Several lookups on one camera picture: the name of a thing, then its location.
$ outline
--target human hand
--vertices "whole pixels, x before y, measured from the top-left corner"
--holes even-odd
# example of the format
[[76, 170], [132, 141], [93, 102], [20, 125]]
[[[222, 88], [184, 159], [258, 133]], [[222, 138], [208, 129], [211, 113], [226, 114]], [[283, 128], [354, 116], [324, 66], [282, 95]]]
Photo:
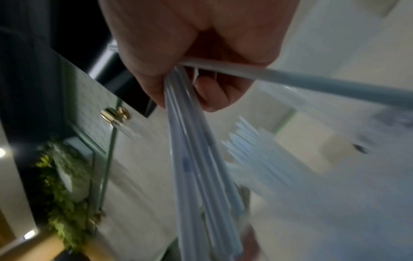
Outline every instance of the human hand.
[[[265, 67], [279, 55], [299, 0], [99, 0], [120, 57], [165, 108], [163, 76], [183, 56]], [[193, 68], [187, 68], [193, 78]], [[199, 70], [206, 111], [236, 102], [252, 81]]]

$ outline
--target patterned panel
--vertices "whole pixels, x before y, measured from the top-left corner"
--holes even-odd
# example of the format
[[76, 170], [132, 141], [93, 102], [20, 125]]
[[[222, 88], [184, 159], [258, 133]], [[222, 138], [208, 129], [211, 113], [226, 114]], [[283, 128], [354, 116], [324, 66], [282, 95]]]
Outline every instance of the patterned panel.
[[79, 68], [65, 62], [68, 80], [68, 118], [102, 150], [108, 151], [112, 126], [100, 111], [116, 105], [117, 97]]

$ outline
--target foliage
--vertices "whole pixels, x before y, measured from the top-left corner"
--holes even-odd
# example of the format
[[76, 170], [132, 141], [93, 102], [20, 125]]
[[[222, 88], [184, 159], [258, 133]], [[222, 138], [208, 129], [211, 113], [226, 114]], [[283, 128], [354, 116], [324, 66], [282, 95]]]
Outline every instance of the foliage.
[[86, 203], [72, 200], [59, 178], [56, 165], [61, 164], [72, 180], [83, 179], [86, 175], [90, 177], [91, 172], [86, 167], [86, 160], [69, 145], [51, 141], [42, 151], [36, 167], [42, 168], [43, 192], [51, 199], [45, 202], [49, 226], [56, 230], [66, 249], [81, 251], [88, 237]]

